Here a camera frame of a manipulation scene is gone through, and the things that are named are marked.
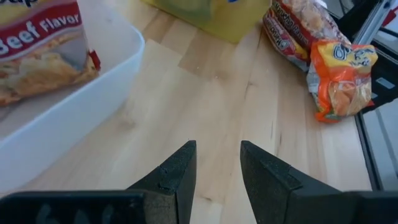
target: white plastic tray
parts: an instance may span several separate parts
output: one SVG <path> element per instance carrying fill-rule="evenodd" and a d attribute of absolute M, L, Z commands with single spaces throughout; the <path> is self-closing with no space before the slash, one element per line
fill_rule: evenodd
<path fill-rule="evenodd" d="M 142 35 L 101 1 L 80 0 L 79 6 L 101 76 L 0 109 L 0 192 L 37 177 L 129 95 L 144 51 Z"/>

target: orange snack bag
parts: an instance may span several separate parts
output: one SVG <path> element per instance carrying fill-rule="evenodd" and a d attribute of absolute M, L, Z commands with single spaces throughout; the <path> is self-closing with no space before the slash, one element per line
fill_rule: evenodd
<path fill-rule="evenodd" d="M 318 107 L 316 119 L 336 123 L 366 107 L 371 101 L 371 68 L 376 60 L 372 45 L 315 42 L 307 84 Z"/>

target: wooden table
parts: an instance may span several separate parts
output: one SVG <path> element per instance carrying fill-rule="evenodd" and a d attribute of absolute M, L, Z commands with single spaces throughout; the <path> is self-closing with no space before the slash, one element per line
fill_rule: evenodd
<path fill-rule="evenodd" d="M 338 189 L 370 189 L 354 119 L 315 121 L 305 74 L 260 25 L 233 45 L 139 0 L 106 1 L 146 39 L 131 98 L 20 190 L 125 189 L 189 139 L 198 146 L 192 223 L 255 223 L 242 139 Z"/>

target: food package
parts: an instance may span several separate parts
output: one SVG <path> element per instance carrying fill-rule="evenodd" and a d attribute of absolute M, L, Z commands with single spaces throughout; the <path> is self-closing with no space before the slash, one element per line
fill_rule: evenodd
<path fill-rule="evenodd" d="M 294 39 L 308 51 L 317 40 L 349 40 L 339 31 L 328 11 L 315 0 L 273 0 L 272 9 Z"/>
<path fill-rule="evenodd" d="M 307 84 L 319 121 L 335 123 L 355 115 L 371 101 L 371 68 L 377 53 L 372 45 L 321 40 L 311 49 Z"/>
<path fill-rule="evenodd" d="M 98 76 L 76 0 L 0 1 L 0 106 Z"/>
<path fill-rule="evenodd" d="M 264 30 L 275 49 L 304 72 L 307 72 L 310 62 L 307 51 L 294 40 L 277 20 L 275 12 L 269 9 L 262 18 L 262 21 L 264 23 Z"/>

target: plastic wrapper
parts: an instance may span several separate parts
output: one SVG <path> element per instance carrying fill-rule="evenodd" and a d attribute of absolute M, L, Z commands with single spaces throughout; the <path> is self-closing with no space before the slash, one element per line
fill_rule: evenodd
<path fill-rule="evenodd" d="M 307 84 L 319 121 L 335 123 L 355 115 L 371 101 L 371 68 L 377 53 L 372 45 L 321 40 L 311 49 Z"/>
<path fill-rule="evenodd" d="M 307 50 L 322 39 L 350 44 L 327 10 L 314 0 L 273 0 L 272 9 L 280 23 Z"/>
<path fill-rule="evenodd" d="M 287 60 L 301 68 L 304 72 L 307 72 L 310 62 L 307 51 L 294 40 L 277 20 L 275 12 L 272 9 L 268 10 L 262 21 L 264 23 L 264 30 L 275 49 L 284 55 Z"/>
<path fill-rule="evenodd" d="M 3 0 L 0 15 L 0 106 L 98 76 L 76 0 Z"/>

